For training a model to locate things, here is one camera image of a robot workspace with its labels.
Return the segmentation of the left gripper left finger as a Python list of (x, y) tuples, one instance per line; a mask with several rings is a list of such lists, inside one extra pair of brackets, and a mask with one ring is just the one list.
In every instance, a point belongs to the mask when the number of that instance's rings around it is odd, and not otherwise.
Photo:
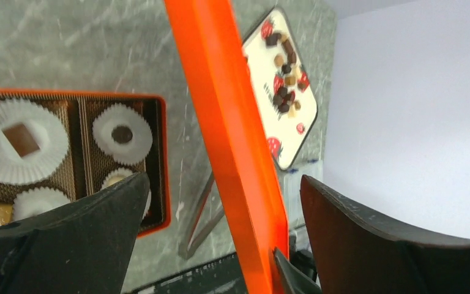
[(0, 227), (0, 293), (120, 293), (149, 188), (135, 173)]

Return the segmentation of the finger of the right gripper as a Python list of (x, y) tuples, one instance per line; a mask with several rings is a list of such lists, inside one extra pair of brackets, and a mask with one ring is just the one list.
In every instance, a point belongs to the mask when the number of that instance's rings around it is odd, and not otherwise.
[(279, 248), (273, 250), (284, 292), (287, 294), (322, 294), (322, 289), (299, 269), (297, 269)]

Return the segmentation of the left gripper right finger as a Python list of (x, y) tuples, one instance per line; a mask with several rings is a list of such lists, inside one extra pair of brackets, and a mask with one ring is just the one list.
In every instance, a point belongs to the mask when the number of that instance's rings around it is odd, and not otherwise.
[(308, 175), (300, 198), (324, 293), (470, 293), (470, 239), (394, 219)]

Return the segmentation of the orange chocolate box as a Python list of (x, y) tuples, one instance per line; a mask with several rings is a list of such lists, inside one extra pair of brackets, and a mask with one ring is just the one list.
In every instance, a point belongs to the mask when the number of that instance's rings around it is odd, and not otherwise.
[(122, 165), (99, 149), (92, 136), (92, 123), (108, 107), (124, 104), (146, 120), (153, 138), (151, 150), (145, 159), (128, 167), (133, 172), (146, 172), (151, 184), (151, 204), (141, 222), (138, 236), (155, 233), (170, 225), (166, 103), (162, 97), (149, 94), (0, 89), (0, 101), (13, 97), (28, 99), (52, 111), (68, 134), (69, 151), (61, 166), (48, 179), (25, 186), (0, 183), (0, 204), (11, 204), (17, 194), (35, 187), (60, 190), (73, 202), (99, 191), (105, 177)]

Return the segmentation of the dark swirl chocolate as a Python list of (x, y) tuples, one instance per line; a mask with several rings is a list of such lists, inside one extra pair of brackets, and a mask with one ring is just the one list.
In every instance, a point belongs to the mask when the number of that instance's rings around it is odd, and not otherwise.
[(129, 126), (118, 125), (111, 131), (112, 140), (119, 145), (129, 144), (133, 139), (133, 132)]

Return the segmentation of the brown block chocolate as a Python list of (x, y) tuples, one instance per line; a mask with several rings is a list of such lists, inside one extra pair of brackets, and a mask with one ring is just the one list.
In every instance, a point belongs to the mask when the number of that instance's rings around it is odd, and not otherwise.
[(40, 151), (40, 146), (35, 137), (22, 122), (3, 128), (1, 131), (20, 158)]

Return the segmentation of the white strawberry tray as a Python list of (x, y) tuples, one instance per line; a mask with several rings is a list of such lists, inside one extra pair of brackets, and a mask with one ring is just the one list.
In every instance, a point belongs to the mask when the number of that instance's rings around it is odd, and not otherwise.
[(285, 11), (275, 6), (242, 46), (272, 158), (288, 170), (318, 115), (318, 102)]

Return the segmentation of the orange box lid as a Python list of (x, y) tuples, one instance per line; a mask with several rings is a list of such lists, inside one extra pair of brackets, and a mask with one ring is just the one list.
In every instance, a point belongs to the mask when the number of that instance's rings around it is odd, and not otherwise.
[(165, 6), (247, 289), (283, 293), (288, 220), (231, 3)]

